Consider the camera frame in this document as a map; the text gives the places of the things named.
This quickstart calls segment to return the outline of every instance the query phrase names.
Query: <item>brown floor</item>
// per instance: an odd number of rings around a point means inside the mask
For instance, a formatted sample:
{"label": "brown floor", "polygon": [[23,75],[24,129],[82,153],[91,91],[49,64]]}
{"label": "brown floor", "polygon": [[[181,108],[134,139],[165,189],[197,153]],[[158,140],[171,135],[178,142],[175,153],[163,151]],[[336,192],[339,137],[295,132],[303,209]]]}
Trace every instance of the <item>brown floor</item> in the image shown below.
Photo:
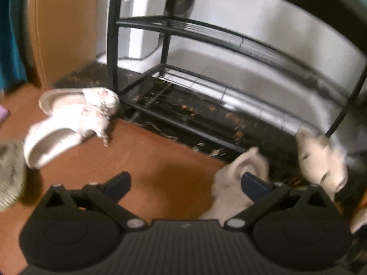
{"label": "brown floor", "polygon": [[[33,123],[46,118],[38,107],[41,93],[32,85],[24,85],[0,100],[11,112],[0,125],[1,140],[24,138]],[[79,189],[88,182],[104,182],[121,171],[128,171],[132,188],[120,201],[126,209],[146,221],[193,219],[210,207],[212,176],[223,164],[118,120],[109,147],[93,137],[40,171],[28,174],[23,199],[0,213],[0,271],[14,275],[26,266],[18,235],[36,203],[53,183]]]}

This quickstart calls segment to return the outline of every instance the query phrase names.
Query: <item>silver screw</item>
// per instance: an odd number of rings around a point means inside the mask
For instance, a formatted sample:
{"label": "silver screw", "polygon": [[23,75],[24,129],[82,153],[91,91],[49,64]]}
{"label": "silver screw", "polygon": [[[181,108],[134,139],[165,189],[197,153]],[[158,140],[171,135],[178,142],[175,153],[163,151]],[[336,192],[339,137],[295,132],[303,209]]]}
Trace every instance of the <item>silver screw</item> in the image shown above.
{"label": "silver screw", "polygon": [[128,220],[126,224],[129,228],[137,229],[143,227],[145,225],[145,222],[139,218],[133,218]]}
{"label": "silver screw", "polygon": [[232,228],[242,228],[245,224],[246,222],[240,218],[232,218],[227,221],[227,225]]}

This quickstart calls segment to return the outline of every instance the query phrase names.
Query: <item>purple object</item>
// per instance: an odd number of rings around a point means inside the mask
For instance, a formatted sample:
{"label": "purple object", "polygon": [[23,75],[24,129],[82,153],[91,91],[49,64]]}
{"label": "purple object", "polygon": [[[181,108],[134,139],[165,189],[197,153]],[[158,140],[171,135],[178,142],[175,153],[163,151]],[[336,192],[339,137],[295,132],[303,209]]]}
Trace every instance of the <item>purple object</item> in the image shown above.
{"label": "purple object", "polygon": [[9,116],[8,110],[2,105],[0,105],[0,123],[4,122],[8,116]]}

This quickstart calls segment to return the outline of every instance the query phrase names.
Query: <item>blue fabric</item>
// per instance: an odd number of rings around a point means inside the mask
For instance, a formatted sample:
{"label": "blue fabric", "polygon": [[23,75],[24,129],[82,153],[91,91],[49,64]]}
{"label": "blue fabric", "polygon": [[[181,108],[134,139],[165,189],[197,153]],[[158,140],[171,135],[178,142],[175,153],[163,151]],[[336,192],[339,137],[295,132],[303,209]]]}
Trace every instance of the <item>blue fabric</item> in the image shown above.
{"label": "blue fabric", "polygon": [[14,34],[10,0],[0,0],[0,89],[27,81]]}

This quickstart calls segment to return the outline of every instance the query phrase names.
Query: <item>black metal rack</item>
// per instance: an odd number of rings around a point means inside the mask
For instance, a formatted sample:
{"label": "black metal rack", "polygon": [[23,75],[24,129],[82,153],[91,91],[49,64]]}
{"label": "black metal rack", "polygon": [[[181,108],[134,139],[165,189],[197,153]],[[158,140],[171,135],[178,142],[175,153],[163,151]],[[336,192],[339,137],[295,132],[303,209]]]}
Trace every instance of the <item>black metal rack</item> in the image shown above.
{"label": "black metal rack", "polygon": [[[174,3],[172,0],[168,0],[167,3]],[[175,17],[175,16],[147,16],[147,17],[129,17],[120,18],[120,5],[121,0],[110,0],[109,9],[109,21],[108,21],[108,44],[107,44],[107,64],[110,88],[117,92],[120,96],[120,101],[123,104],[128,105],[137,111],[148,114],[154,118],[163,120],[171,125],[180,127],[181,129],[190,131],[206,139],[209,139],[222,146],[228,147],[238,152],[243,152],[243,148],[236,146],[233,143],[229,143],[217,137],[214,137],[208,133],[204,133],[193,127],[189,127],[184,123],[178,122],[169,116],[164,116],[160,113],[156,113],[149,108],[138,105],[127,98],[126,94],[138,86],[144,80],[152,77],[159,72],[160,76],[163,76],[167,70],[179,71],[194,77],[209,80],[212,83],[216,83],[225,88],[230,88],[243,95],[249,95],[236,88],[230,87],[224,83],[207,78],[203,75],[182,69],[180,67],[167,64],[168,51],[170,47],[171,36],[181,36],[189,39],[194,39],[207,44],[212,44],[224,49],[242,54],[249,58],[255,59],[265,65],[271,66],[274,69],[282,72],[285,76],[292,78],[303,84],[304,86],[315,89],[318,94],[323,98],[330,99],[335,103],[341,105],[343,108],[336,118],[326,135],[330,137],[336,128],[339,126],[346,113],[357,99],[359,92],[362,89],[364,81],[367,77],[367,66],[360,76],[357,84],[351,95],[347,95],[343,89],[338,85],[330,81],[328,78],[317,72],[315,69],[305,65],[301,61],[287,55],[275,48],[266,45],[258,40],[227,30],[215,25],[211,25],[204,22],[199,22],[187,18]],[[160,64],[146,71],[141,78],[129,84],[121,92],[118,92],[118,79],[117,79],[117,49],[118,49],[118,34],[119,28],[137,28],[149,31],[156,31],[164,33],[164,41],[162,47]]]}

